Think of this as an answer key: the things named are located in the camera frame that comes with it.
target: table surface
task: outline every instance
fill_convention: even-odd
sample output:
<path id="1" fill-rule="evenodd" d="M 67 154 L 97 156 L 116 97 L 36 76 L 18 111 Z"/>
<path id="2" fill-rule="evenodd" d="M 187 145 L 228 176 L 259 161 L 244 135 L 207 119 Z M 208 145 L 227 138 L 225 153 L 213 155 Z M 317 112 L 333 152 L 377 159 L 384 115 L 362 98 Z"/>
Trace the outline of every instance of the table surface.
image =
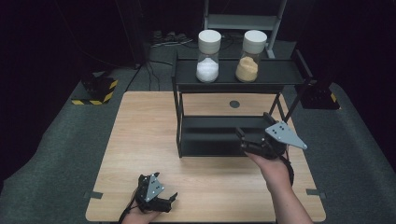
<path id="1" fill-rule="evenodd" d="M 185 94 L 186 115 L 262 115 L 275 96 L 252 93 Z M 240 107 L 231 108 L 231 100 Z M 281 104 L 286 108 L 283 97 Z M 280 120 L 277 111 L 273 117 Z M 292 121 L 289 126 L 294 129 Z M 156 222 L 274 221 L 271 195 L 259 168 L 247 157 L 183 157 L 177 154 L 177 116 L 170 91 L 125 92 L 94 186 L 103 193 L 91 198 L 89 221 L 117 221 L 131 200 L 140 175 L 160 172 L 167 199 L 178 192 L 173 209 Z M 295 172 L 293 189 L 314 221 L 326 214 L 304 153 L 290 147 Z"/>

